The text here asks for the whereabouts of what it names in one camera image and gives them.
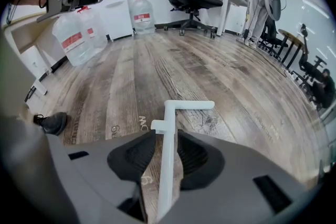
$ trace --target chair seat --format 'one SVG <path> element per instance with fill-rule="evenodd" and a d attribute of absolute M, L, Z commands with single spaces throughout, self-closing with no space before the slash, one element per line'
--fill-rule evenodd
<path fill-rule="evenodd" d="M 223 2 L 220 0 L 177 0 L 177 1 L 195 9 L 221 7 L 223 5 Z"/>

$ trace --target black rubber pad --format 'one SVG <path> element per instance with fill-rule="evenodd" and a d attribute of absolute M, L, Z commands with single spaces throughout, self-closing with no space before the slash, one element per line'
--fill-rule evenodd
<path fill-rule="evenodd" d="M 183 165 L 181 190 L 205 188 L 222 172 L 225 160 L 215 147 L 185 133 L 178 131 L 177 153 Z"/>
<path fill-rule="evenodd" d="M 112 150 L 108 157 L 109 167 L 121 180 L 141 183 L 145 172 L 155 152 L 155 130 Z"/>

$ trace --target black shoe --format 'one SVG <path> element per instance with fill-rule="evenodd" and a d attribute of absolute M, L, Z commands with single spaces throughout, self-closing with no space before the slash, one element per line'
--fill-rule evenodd
<path fill-rule="evenodd" d="M 59 135 L 67 124 L 67 113 L 57 112 L 52 116 L 35 115 L 34 123 L 40 125 L 47 134 Z"/>

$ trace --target wooden floor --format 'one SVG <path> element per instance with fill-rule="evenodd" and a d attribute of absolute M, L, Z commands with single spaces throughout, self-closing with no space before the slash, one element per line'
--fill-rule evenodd
<path fill-rule="evenodd" d="M 326 132 L 296 84 L 262 55 L 228 34 L 212 40 L 198 30 L 184 37 L 159 30 L 115 41 L 84 66 L 63 64 L 43 81 L 47 95 L 34 93 L 28 105 L 44 115 L 67 112 L 60 139 L 79 144 L 147 130 L 163 119 L 167 99 L 213 100 L 211 111 L 178 111 L 178 127 L 252 147 L 309 185 L 328 158 Z M 159 138 L 142 178 L 150 222 L 161 149 Z M 175 157 L 176 199 L 183 171 Z"/>

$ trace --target chair base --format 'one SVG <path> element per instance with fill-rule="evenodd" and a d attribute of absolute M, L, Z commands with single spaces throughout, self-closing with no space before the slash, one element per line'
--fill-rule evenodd
<path fill-rule="evenodd" d="M 300 79 L 300 80 L 302 81 L 302 83 L 299 85 L 300 88 L 302 88 L 302 87 L 307 83 L 307 81 L 308 81 L 308 79 L 309 79 L 309 75 L 307 75 L 307 74 L 306 74 L 304 77 L 301 76 L 301 75 L 299 75 L 299 74 L 298 74 L 297 72 L 295 72 L 295 71 L 292 71 L 290 74 L 291 74 L 291 75 L 293 75 L 293 74 L 297 75 L 296 80 Z"/>
<path fill-rule="evenodd" d="M 175 22 L 171 22 L 168 24 L 164 24 L 163 25 L 163 29 L 165 31 L 167 31 L 169 28 L 175 28 L 176 25 L 180 25 L 180 36 L 184 36 L 184 31 L 186 28 L 201 28 L 204 30 L 204 33 L 207 33 L 207 31 L 211 32 L 211 38 L 215 38 L 216 37 L 216 28 L 215 27 L 211 27 L 211 26 L 207 26 L 202 24 L 201 22 L 198 22 L 196 20 L 194 20 L 194 13 L 191 12 L 189 15 L 189 19 L 186 20 L 178 20 Z"/>
<path fill-rule="evenodd" d="M 271 47 L 267 46 L 267 44 L 264 40 L 260 42 L 259 47 L 264 50 L 267 49 L 268 53 L 273 56 L 274 58 L 276 58 L 278 61 L 281 61 L 281 57 L 278 56 L 278 52 L 274 50 L 274 46 L 272 45 Z"/>

